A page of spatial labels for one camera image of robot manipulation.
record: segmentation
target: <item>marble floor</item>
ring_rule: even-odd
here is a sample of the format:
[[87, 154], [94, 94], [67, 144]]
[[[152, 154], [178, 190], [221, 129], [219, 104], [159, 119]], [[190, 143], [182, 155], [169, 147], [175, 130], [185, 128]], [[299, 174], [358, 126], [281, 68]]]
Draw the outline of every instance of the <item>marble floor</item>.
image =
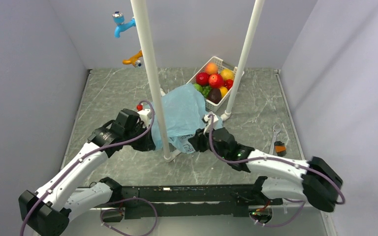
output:
[[[167, 93], [184, 85], [199, 68], [159, 68], [161, 87]], [[114, 119], [123, 108], [134, 109], [142, 99], [151, 101], [145, 69], [101, 68], [91, 71], [66, 156], [68, 163], [92, 131]], [[220, 115], [226, 102], [216, 112]], [[269, 152], [273, 131], [286, 144], [287, 158], [301, 159], [278, 80], [271, 68], [246, 68], [229, 120], [224, 127], [239, 143]], [[121, 185], [191, 185], [254, 183], [257, 174], [238, 172], [207, 151], [180, 154], [167, 163], [162, 150], [137, 152], [124, 147], [99, 166], [83, 183], [88, 186], [109, 176]]]

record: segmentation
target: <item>yellow faucet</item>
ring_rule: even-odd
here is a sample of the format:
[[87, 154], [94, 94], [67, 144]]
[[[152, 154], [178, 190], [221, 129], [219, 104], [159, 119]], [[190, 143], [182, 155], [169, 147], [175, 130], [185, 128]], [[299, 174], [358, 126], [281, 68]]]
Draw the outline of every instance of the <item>yellow faucet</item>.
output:
[[128, 60], [123, 60], [124, 65], [133, 65], [134, 67], [141, 67], [143, 63], [140, 60], [140, 57], [143, 56], [143, 52], [140, 50], [137, 54], [130, 57]]

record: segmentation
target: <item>blue cloth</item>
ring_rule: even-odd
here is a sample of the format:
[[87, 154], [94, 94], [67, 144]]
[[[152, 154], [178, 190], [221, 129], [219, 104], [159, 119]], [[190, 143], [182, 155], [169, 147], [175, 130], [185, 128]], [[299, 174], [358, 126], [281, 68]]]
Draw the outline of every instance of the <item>blue cloth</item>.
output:
[[[202, 121], [208, 113], [203, 95], [192, 84], [183, 85], [172, 90], [161, 98], [166, 120], [167, 137], [176, 149], [184, 153], [193, 153], [195, 150], [188, 139], [195, 135], [197, 129], [205, 128]], [[218, 116], [215, 129], [222, 128], [222, 120]], [[152, 127], [152, 138], [156, 150], [162, 149], [157, 116]]]

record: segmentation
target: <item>fruit basket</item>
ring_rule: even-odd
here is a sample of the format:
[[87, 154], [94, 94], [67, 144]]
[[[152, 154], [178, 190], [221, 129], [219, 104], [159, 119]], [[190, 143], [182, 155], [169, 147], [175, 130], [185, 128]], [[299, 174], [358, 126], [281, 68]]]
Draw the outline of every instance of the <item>fruit basket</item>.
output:
[[[205, 67], [210, 62], [213, 62], [214, 64], [216, 64], [218, 66], [218, 73], [221, 73], [221, 71], [224, 70], [224, 69], [229, 69], [229, 70], [231, 70], [233, 72], [234, 77], [235, 77], [235, 73], [237, 72], [237, 67], [236, 66], [233, 66], [233, 65], [225, 62], [221, 58], [212, 57], [211, 59], [209, 59], [209, 61], [207, 61], [205, 63], [205, 65], [203, 65], [203, 67], [200, 70], [198, 70], [198, 72], [196, 74], [194, 74], [194, 76], [187, 82], [187, 84], [195, 84], [196, 83], [196, 75], [199, 74], [200, 72], [205, 72]], [[220, 102], [218, 104], [213, 103], [212, 101], [210, 101], [210, 100], [208, 100], [208, 99], [205, 98], [206, 108], [208, 110], [212, 111], [212, 112], [216, 112], [220, 108], [220, 106], [225, 102], [225, 100], [229, 97], [231, 91], [232, 91], [232, 88], [230, 88], [228, 90], [228, 92], [225, 94], [224, 97], [221, 98], [221, 100], [220, 100]]]

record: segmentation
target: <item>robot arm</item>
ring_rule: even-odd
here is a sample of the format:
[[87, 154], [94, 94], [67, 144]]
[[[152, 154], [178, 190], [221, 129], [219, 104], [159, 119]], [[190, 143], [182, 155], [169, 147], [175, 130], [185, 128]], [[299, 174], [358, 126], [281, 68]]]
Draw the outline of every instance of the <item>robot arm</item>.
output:
[[236, 142], [225, 128], [213, 131], [212, 149], [207, 131], [216, 120], [216, 115], [207, 114], [204, 117], [207, 123], [205, 129], [198, 129], [195, 136], [189, 139], [196, 151], [212, 150], [233, 169], [261, 175], [254, 183], [257, 197], [304, 200], [319, 210], [334, 211], [343, 180], [324, 160], [319, 157], [313, 157], [310, 161], [292, 160], [270, 155]]
[[54, 178], [34, 193], [26, 190], [21, 194], [18, 202], [22, 219], [32, 211], [27, 221], [31, 228], [42, 236], [58, 236], [66, 229], [70, 220], [83, 212], [100, 204], [120, 200], [122, 187], [111, 178], [101, 179], [92, 188], [72, 194], [93, 170], [123, 146], [114, 145], [86, 158], [84, 156], [95, 149], [135, 139], [144, 132], [146, 134], [142, 138], [130, 142], [129, 145], [139, 151], [154, 150], [151, 132], [147, 132], [150, 116], [150, 109], [139, 112], [123, 109], [115, 120], [96, 129], [78, 154]]

